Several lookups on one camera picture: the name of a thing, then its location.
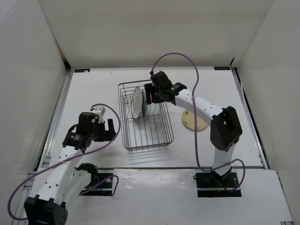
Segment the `blue patterned plate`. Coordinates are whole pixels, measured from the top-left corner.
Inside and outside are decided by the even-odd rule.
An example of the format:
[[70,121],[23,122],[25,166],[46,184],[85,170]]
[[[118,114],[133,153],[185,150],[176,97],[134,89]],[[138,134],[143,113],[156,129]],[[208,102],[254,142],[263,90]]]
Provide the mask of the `blue patterned plate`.
[[147,97],[146,92],[142,90],[142,115],[143,117],[146,116],[148,110],[148,104],[147,104]]

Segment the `white plate with dark rim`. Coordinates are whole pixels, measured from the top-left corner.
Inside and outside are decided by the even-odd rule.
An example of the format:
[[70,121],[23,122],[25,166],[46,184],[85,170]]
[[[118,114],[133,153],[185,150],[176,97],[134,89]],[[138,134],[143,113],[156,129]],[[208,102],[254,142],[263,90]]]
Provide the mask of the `white plate with dark rim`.
[[143,107],[143,94],[139,87],[136,87],[131,102],[131,113],[134,119],[137,119],[140,116]]

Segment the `beige plate with brown motif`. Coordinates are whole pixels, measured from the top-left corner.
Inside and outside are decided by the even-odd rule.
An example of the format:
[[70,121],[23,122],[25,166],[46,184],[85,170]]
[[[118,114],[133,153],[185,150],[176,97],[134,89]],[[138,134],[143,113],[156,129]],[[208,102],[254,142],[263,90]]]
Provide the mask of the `beige plate with brown motif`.
[[[182,122],[186,128],[188,128],[190,130],[195,130],[195,116],[192,112],[190,112],[189,110],[185,110],[183,112],[181,118],[182,118]],[[201,131],[208,126],[208,124],[199,117],[197,117],[196,123],[197,123],[197,126],[196,126],[197,131]]]

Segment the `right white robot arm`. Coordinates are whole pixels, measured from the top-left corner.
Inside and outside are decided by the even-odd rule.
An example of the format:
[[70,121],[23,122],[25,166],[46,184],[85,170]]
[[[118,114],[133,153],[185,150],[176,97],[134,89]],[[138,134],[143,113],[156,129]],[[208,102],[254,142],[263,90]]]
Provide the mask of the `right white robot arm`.
[[184,108],[202,119],[210,127],[210,141],[215,147],[210,170],[212,185],[222,187],[232,169],[232,155],[242,135],[242,128],[235,108],[222,108],[192,94],[184,84],[173,84],[165,72],[150,72],[151,83],[145,85],[147,103],[168,102]]

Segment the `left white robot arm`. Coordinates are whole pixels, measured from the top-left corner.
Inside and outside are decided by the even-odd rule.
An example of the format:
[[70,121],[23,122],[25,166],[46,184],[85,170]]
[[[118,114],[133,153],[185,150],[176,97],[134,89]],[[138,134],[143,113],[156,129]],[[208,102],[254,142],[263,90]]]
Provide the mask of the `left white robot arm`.
[[101,110],[83,112],[68,130],[57,164],[48,167],[50,175],[37,194],[25,200],[30,225],[64,225],[72,200],[106,182],[96,165],[79,164],[93,142],[110,143],[117,135],[113,120],[104,121],[103,115]]

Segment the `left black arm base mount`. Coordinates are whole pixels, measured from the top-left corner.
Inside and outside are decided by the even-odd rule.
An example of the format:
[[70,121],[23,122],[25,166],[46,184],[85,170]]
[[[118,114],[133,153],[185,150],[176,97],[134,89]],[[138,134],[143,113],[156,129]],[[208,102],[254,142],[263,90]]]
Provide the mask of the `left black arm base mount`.
[[83,163],[75,171],[85,171],[90,174],[90,183],[82,190],[79,196],[114,196],[119,184],[118,175],[105,172],[100,173],[96,165]]

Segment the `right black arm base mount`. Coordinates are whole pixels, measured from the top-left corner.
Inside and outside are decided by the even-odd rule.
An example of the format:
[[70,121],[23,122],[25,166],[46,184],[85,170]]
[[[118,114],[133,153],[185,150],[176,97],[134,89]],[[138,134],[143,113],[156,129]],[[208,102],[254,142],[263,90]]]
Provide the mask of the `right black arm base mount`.
[[193,176],[198,198],[242,197],[237,173],[231,172],[223,181],[212,173],[199,172]]

